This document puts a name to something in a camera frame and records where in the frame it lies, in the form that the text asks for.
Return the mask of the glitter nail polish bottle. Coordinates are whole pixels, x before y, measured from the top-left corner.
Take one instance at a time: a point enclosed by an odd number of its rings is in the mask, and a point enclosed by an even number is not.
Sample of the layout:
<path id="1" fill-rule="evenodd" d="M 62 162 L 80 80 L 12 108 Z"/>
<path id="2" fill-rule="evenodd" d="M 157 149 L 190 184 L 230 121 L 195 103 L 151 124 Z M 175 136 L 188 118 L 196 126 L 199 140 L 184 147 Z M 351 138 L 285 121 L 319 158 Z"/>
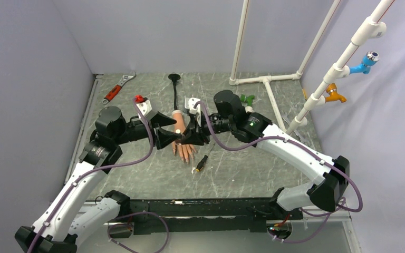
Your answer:
<path id="1" fill-rule="evenodd" d="M 183 135 L 182 135 L 182 133 L 181 133 L 181 130 L 180 130 L 180 129 L 176 129 L 174 135 L 175 135 L 175 137 L 176 137 L 175 142 L 176 142 L 176 143 L 181 143 L 181 142 L 182 142 L 182 139 L 183 139 Z"/>

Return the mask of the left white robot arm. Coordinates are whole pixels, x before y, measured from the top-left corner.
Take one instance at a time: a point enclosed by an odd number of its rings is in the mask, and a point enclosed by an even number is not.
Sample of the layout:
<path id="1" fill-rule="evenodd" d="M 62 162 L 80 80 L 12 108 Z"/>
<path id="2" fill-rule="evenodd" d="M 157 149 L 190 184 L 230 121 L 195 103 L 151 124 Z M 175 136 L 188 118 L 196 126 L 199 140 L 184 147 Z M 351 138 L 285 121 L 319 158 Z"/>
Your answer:
<path id="1" fill-rule="evenodd" d="M 174 132 L 165 130 L 176 123 L 174 118 L 154 110 L 148 102 L 136 103 L 134 108 L 136 114 L 129 120 L 116 106 L 100 111 L 90 141 L 63 189 L 31 226 L 17 230 L 15 240 L 24 252 L 76 252 L 103 223 L 129 217 L 130 198 L 117 191 L 106 194 L 85 214 L 79 211 L 93 189 L 120 167 L 123 144 L 146 139 L 148 153 L 152 153 L 176 140 Z"/>

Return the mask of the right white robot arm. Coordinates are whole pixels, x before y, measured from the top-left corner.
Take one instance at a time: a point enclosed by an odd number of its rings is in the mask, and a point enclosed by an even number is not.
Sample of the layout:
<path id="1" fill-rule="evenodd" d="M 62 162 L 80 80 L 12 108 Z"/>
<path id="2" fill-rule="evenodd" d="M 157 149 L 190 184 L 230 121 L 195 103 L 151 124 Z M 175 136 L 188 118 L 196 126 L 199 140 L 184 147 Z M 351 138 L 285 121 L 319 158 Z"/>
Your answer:
<path id="1" fill-rule="evenodd" d="M 280 188 L 274 193 L 269 211 L 276 219 L 306 206 L 327 212 L 339 207 L 349 185 L 348 159 L 342 156 L 334 159 L 297 141 L 267 117 L 244 107 L 240 97 L 230 90 L 216 93 L 214 103 L 217 112 L 207 115 L 200 99 L 185 98 L 190 122 L 183 133 L 183 144 L 204 145 L 209 143 L 210 136 L 230 132 L 238 141 L 267 151 L 302 172 L 308 183 Z"/>

